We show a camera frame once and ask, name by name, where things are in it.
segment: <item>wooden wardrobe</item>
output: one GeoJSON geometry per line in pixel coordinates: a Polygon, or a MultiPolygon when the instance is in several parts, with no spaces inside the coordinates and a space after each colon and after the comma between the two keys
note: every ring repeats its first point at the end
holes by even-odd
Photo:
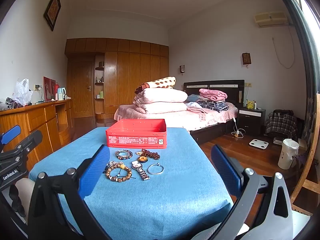
{"type": "Polygon", "coordinates": [[[73,61],[75,67],[75,58],[88,60],[88,57],[91,57],[93,67],[90,76],[94,86],[92,101],[96,118],[113,118],[119,105],[132,104],[134,91],[142,83],[169,76],[169,47],[164,45],[111,38],[68,39],[65,54],[69,59],[69,91],[72,90],[69,61],[73,61]],[[104,68],[99,68],[99,61],[103,59],[104,68]],[[103,84],[96,83],[95,78],[100,78],[101,75],[104,78],[103,84]],[[101,89],[104,98],[95,98],[101,89]]]}

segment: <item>folded blanket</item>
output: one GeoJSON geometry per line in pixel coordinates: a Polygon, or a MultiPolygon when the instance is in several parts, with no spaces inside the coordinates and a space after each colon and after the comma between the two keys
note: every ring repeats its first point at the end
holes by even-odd
{"type": "Polygon", "coordinates": [[[200,96],[203,98],[207,98],[211,101],[224,101],[226,99],[224,97],[218,97],[216,95],[205,95],[205,94],[201,94],[201,93],[200,93],[200,96]]]}
{"type": "Polygon", "coordinates": [[[209,113],[205,108],[199,108],[196,106],[187,106],[187,111],[198,114],[200,121],[205,121],[205,114],[209,113]]]}
{"type": "Polygon", "coordinates": [[[227,99],[227,97],[228,97],[225,92],[222,92],[220,90],[210,90],[210,89],[200,88],[199,92],[200,92],[201,96],[208,95],[208,96],[212,96],[212,97],[216,96],[217,98],[223,97],[225,99],[227,99]]]}
{"type": "Polygon", "coordinates": [[[215,110],[217,111],[218,113],[220,113],[221,111],[227,111],[229,109],[229,106],[225,103],[225,102],[222,102],[221,103],[218,103],[220,105],[215,105],[215,104],[212,104],[211,102],[198,102],[199,105],[202,106],[202,108],[208,108],[208,109],[211,109],[211,110],[215,110]]]}
{"type": "Polygon", "coordinates": [[[176,89],[146,88],[134,97],[133,104],[149,104],[154,102],[182,103],[188,95],[176,89]]]}
{"type": "Polygon", "coordinates": [[[139,94],[141,91],[145,90],[146,88],[173,88],[176,83],[175,77],[166,77],[157,79],[155,81],[150,81],[143,83],[135,90],[135,94],[139,94]]]}
{"type": "Polygon", "coordinates": [[[225,100],[222,101],[212,101],[209,100],[207,98],[201,98],[197,100],[197,103],[201,106],[201,105],[209,105],[209,106],[213,106],[213,107],[217,107],[217,106],[224,106],[226,104],[225,100]]]}
{"type": "Polygon", "coordinates": [[[142,114],[163,114],[186,111],[184,103],[154,102],[150,104],[136,104],[135,110],[142,114]]]}

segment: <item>watch band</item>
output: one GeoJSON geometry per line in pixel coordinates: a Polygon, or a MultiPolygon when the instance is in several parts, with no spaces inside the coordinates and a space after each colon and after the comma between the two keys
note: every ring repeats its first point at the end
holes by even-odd
{"type": "Polygon", "coordinates": [[[148,176],[148,174],[144,171],[144,169],[142,167],[138,168],[137,172],[139,173],[139,175],[141,176],[141,178],[143,180],[150,179],[150,177],[148,176]]]}

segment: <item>bed frame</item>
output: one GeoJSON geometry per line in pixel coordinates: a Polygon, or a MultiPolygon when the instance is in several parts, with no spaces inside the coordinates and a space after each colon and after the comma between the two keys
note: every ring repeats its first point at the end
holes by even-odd
{"type": "MultiPolygon", "coordinates": [[[[228,95],[228,98],[226,99],[227,102],[233,103],[238,109],[243,107],[244,80],[242,79],[197,81],[183,84],[183,91],[185,91],[188,96],[191,94],[199,95],[200,88],[225,92],[228,95]]],[[[199,130],[190,131],[190,135],[198,144],[202,144],[224,134],[231,133],[233,131],[233,126],[234,122],[233,120],[230,120],[226,123],[217,123],[199,130]]]]}

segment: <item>pink bedsheet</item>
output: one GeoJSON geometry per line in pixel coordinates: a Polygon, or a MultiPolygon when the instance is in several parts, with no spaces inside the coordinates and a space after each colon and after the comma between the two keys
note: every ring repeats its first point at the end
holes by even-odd
{"type": "Polygon", "coordinates": [[[206,109],[209,113],[206,114],[204,121],[200,121],[199,115],[190,111],[179,111],[164,114],[142,114],[134,109],[134,105],[119,106],[114,119],[117,121],[121,119],[165,119],[167,127],[181,127],[190,132],[209,125],[225,123],[227,120],[237,117],[238,109],[232,103],[226,103],[229,105],[229,109],[227,111],[221,111],[221,113],[206,109]]]}

